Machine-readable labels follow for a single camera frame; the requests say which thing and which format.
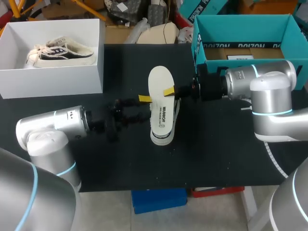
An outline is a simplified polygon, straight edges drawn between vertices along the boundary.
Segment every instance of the red crate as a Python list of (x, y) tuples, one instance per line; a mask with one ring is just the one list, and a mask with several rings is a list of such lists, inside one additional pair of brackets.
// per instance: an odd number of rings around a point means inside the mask
[(237, 193), (244, 191), (245, 187), (228, 187), (223, 188), (219, 190), (213, 190), (213, 191), (194, 191), (191, 189), (192, 196), (195, 198), (198, 197), (206, 197), (206, 196), (216, 196), (216, 195), (223, 195), (223, 194), (230, 194), (230, 193)]

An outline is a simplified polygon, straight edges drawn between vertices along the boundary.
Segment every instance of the cardboard box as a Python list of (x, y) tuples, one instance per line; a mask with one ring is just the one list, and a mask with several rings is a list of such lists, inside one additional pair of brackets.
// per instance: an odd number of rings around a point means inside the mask
[(298, 0), (240, 0), (240, 14), (293, 14)]
[(228, 0), (185, 0), (179, 8), (182, 14), (191, 23), (200, 14), (218, 14)]
[[(0, 38), (0, 94), (4, 99), (103, 92), (105, 25), (99, 19), (8, 23)], [(62, 36), (92, 47), (92, 65), (35, 68), (28, 52)]]
[[(212, 73), (286, 59), (297, 70), (296, 90), (308, 79), (308, 42), (291, 15), (197, 16), (192, 54), (195, 65), (206, 63)], [(227, 59), (229, 55), (254, 59)]]
[(122, 44), (132, 31), (132, 27), (126, 26), (107, 26), (106, 27), (106, 44)]

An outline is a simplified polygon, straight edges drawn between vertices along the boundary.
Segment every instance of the plastic bag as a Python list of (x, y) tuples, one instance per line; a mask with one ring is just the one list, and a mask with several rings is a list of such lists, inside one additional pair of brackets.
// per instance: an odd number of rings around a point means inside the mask
[(140, 34), (150, 28), (150, 24), (148, 24), (147, 22), (148, 20), (146, 18), (143, 18), (140, 22), (138, 22), (131, 31), (128, 38), (125, 40), (124, 44), (136, 43), (139, 39)]
[(184, 27), (180, 30), (178, 43), (191, 43), (193, 40), (193, 27)]

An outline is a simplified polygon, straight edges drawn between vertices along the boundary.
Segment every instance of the shoe insole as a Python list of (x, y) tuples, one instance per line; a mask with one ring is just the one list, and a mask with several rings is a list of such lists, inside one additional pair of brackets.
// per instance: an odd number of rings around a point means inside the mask
[(154, 67), (149, 75), (149, 94), (152, 99), (151, 130), (156, 136), (166, 136), (172, 130), (174, 96), (164, 96), (164, 90), (174, 86), (170, 71), (164, 66)]

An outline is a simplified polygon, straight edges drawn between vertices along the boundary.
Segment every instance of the shoe lace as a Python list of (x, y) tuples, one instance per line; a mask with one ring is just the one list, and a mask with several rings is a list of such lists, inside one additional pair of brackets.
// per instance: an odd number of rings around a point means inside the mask
[(31, 50), (28, 53), (26, 63), (28, 62), (30, 55), (37, 54), (37, 56), (34, 60), (34, 63), (33, 63), (33, 65), (34, 65), (38, 61), (38, 59), (39, 59), (39, 57), (41, 56), (42, 53), (43, 54), (51, 54), (51, 53), (55, 53), (55, 51), (53, 51), (50, 47), (47, 47), (46, 45), (35, 45), (34, 49)]

